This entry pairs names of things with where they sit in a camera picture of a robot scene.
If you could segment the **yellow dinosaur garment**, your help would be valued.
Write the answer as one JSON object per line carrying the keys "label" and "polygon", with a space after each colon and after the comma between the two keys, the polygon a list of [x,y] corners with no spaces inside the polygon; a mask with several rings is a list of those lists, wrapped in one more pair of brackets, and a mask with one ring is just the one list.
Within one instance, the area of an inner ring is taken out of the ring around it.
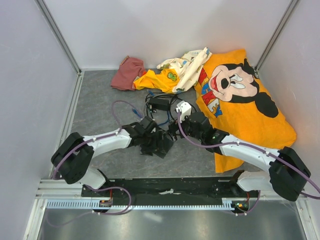
{"label": "yellow dinosaur garment", "polygon": [[163,69],[160,73],[148,70],[144,75],[134,80],[132,85],[136,90],[148,88],[172,94],[179,81],[180,77],[174,69]]}

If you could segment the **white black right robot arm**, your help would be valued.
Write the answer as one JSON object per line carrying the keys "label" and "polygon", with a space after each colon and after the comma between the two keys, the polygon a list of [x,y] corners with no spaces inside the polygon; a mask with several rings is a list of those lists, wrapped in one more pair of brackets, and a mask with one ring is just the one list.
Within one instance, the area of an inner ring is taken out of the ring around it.
{"label": "white black right robot arm", "polygon": [[175,130],[188,142],[211,153],[233,157],[256,166],[257,172],[239,171],[229,184],[235,197],[250,191],[272,190],[280,197],[294,202],[303,193],[311,172],[296,151],[262,147],[244,141],[226,131],[212,127],[202,112],[176,108]]}

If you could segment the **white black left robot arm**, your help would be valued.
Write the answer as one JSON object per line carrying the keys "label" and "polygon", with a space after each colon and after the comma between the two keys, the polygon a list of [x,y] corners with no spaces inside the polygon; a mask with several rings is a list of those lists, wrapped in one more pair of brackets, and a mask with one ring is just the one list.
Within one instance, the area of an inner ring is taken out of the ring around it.
{"label": "white black left robot arm", "polygon": [[98,135],[71,133],[51,157],[54,166],[52,179],[60,176],[69,185],[80,183],[90,186],[95,194],[104,197],[109,193],[110,185],[100,170],[90,166],[92,159],[136,146],[145,155],[160,156],[165,146],[165,133],[150,117]]}

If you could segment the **black power adapter brick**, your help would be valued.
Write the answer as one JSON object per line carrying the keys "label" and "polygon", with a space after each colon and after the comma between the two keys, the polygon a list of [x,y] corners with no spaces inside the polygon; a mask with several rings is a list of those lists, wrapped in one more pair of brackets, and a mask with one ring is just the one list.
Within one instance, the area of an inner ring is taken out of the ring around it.
{"label": "black power adapter brick", "polygon": [[151,105],[152,109],[169,111],[170,102],[164,98],[152,97],[149,99],[148,103]]}

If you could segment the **orange Mickey Mouse pillow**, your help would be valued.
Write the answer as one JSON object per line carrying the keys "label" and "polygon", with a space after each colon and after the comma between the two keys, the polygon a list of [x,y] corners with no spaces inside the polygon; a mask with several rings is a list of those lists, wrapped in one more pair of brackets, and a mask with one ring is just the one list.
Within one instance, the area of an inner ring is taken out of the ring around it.
{"label": "orange Mickey Mouse pillow", "polygon": [[297,139],[244,49],[213,54],[194,89],[197,106],[214,128],[266,148],[290,147]]}

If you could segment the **black network switch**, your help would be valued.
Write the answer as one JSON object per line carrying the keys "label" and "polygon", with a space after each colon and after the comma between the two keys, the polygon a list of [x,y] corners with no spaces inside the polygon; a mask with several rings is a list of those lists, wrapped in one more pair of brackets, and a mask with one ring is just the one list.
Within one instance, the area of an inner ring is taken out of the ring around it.
{"label": "black network switch", "polygon": [[164,158],[172,148],[174,141],[163,131],[153,132],[144,138],[144,142],[140,145],[142,155],[156,155]]}

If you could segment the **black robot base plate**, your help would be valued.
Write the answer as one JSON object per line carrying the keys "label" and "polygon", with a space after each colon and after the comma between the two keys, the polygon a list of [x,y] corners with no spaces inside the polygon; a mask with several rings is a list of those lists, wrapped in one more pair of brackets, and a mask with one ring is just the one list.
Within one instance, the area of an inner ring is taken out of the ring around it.
{"label": "black robot base plate", "polygon": [[256,198],[257,190],[246,193],[236,186],[230,176],[222,177],[163,177],[114,178],[104,185],[122,187],[132,198],[131,203],[207,203],[217,204],[223,198]]}

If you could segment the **aluminium frame rail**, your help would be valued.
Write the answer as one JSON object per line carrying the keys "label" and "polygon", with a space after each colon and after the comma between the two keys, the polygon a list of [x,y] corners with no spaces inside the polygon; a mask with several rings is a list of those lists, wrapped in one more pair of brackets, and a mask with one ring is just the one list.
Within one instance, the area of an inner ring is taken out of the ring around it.
{"label": "aluminium frame rail", "polygon": [[81,198],[80,183],[67,184],[63,179],[42,179],[38,185],[36,199],[78,199]]}

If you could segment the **maroon red cloth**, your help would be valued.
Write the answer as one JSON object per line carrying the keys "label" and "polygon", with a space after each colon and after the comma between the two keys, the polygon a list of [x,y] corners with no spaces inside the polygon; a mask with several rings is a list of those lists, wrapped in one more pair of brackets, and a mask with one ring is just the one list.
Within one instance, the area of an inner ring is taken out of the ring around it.
{"label": "maroon red cloth", "polygon": [[126,56],[113,76],[110,86],[121,91],[135,91],[133,82],[136,78],[140,78],[144,72],[143,60]]}

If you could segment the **cream dinosaur print cloth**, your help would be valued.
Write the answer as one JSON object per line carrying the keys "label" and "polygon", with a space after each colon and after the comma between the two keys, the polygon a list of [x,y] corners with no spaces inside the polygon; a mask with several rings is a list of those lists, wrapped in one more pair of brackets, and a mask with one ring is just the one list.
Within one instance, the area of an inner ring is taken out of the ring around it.
{"label": "cream dinosaur print cloth", "polygon": [[191,50],[180,58],[164,60],[156,68],[164,70],[164,75],[173,83],[173,86],[169,87],[169,93],[178,94],[186,92],[197,84],[201,70],[211,56],[212,53],[208,47]]}

